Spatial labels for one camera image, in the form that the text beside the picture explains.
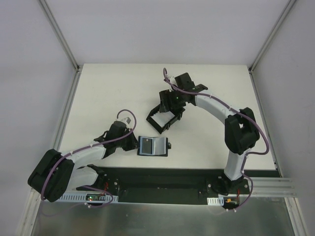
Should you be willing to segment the black leather card holder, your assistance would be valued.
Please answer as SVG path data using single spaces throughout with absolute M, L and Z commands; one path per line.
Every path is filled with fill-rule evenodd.
M 144 154 L 141 152 L 141 139 L 142 138 L 149 138 L 152 139 L 152 153 L 151 154 Z M 169 142 L 167 137 L 145 137 L 139 136 L 138 137 L 139 148 L 137 151 L 137 155 L 139 156 L 168 156 L 168 150 L 172 148 L 171 143 Z

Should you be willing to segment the black plastic card tray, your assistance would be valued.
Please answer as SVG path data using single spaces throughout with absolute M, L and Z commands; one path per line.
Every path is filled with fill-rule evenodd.
M 177 110 L 170 110 L 166 113 L 159 112 L 160 105 L 154 107 L 148 114 L 146 121 L 159 133 L 169 130 L 176 121 L 180 120 L 183 116 L 184 108 Z

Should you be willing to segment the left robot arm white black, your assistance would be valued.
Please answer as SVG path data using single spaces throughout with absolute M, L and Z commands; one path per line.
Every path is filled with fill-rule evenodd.
M 93 191 L 101 190 L 104 174 L 92 162 L 112 155 L 117 148 L 130 151 L 137 147 L 134 129 L 129 124 L 129 117 L 116 120 L 90 145 L 69 153 L 46 151 L 29 176 L 28 185 L 49 202 L 58 200 L 68 189 L 87 185 Z

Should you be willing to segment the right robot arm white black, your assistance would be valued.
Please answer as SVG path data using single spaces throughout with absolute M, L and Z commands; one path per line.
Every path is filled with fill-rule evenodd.
M 229 149 L 228 161 L 222 176 L 211 187 L 216 193 L 227 196 L 239 188 L 246 155 L 260 138 L 254 112 L 251 108 L 236 109 L 208 92 L 203 85 L 195 85 L 188 73 L 175 77 L 172 84 L 163 71 L 164 81 L 170 89 L 159 92 L 160 113 L 179 110 L 190 103 L 212 114 L 224 125 L 224 141 Z

